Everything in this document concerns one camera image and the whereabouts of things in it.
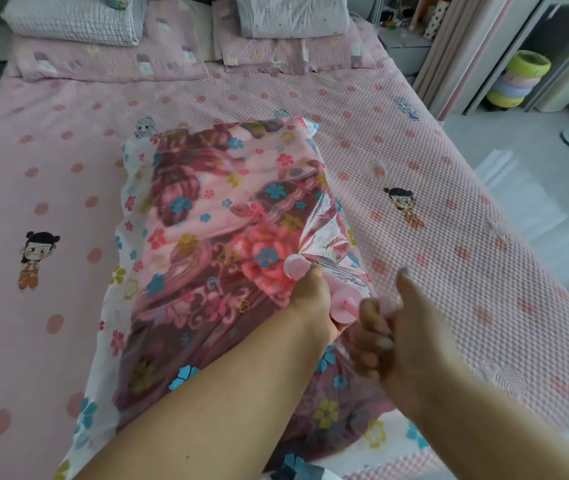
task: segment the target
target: pillow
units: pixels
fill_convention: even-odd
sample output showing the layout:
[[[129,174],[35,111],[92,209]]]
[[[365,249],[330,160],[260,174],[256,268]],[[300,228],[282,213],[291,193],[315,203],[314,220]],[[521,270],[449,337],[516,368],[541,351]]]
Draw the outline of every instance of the pillow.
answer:
[[[27,37],[130,47],[142,38],[147,0],[114,10],[105,0],[9,0],[1,16]]]
[[[205,62],[217,61],[213,50],[213,15],[211,14],[211,5],[194,2],[193,0],[184,0],[193,11],[193,21],[195,23],[195,33],[198,37],[200,45],[200,53]]]
[[[349,28],[347,0],[236,0],[246,38],[311,38]]]
[[[149,2],[145,37],[138,47],[15,35],[13,60],[26,80],[52,77],[130,82],[203,79],[208,75],[195,35],[193,13],[182,0]]]
[[[213,37],[216,55],[227,72],[307,72],[347,68],[373,68],[376,63],[364,47],[353,20],[344,35],[310,39],[242,38],[235,0],[213,3]]]

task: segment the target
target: pink pump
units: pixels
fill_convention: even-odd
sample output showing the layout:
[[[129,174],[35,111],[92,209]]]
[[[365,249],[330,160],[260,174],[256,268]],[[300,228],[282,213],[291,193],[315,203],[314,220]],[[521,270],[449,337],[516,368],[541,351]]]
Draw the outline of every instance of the pink pump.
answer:
[[[311,266],[301,254],[292,254],[284,260],[283,268],[287,276],[297,281],[307,274]],[[323,271],[322,276],[331,291],[331,318],[338,323],[353,323],[358,320],[358,306],[363,299],[360,291],[327,271]]]

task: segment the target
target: pink quilted bedspread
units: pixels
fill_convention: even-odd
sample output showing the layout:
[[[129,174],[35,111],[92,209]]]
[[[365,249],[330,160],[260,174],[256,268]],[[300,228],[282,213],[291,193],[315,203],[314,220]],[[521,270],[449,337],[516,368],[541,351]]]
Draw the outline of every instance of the pink quilted bedspread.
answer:
[[[470,366],[569,425],[567,291],[510,232],[374,45],[376,69],[305,77],[229,75],[208,64],[210,80],[183,82],[1,79],[0,478],[50,478],[78,415],[87,424],[94,413],[83,391],[96,334],[110,333],[99,316],[117,262],[121,143],[150,127],[269,119],[283,110],[320,123],[314,140],[376,291],[397,298],[393,276],[411,266],[449,316]],[[371,448],[391,436],[377,434]],[[419,473],[436,462],[417,445],[376,464],[354,461],[341,474]],[[65,478],[64,465],[58,473]]]

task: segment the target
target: hand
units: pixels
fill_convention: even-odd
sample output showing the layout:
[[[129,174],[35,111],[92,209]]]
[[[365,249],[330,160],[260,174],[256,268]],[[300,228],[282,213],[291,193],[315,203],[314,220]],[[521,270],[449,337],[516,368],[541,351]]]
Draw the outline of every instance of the hand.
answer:
[[[380,315],[378,300],[362,301],[362,330],[356,333],[350,355],[356,371],[379,380],[398,409],[419,422],[428,399],[441,393],[453,374],[468,373],[468,369],[444,315],[406,269],[396,277],[396,286],[402,307],[388,320]]]
[[[289,306],[310,321],[327,345],[331,345],[349,326],[336,323],[329,317],[331,292],[318,264],[312,264],[307,274],[296,282]]]

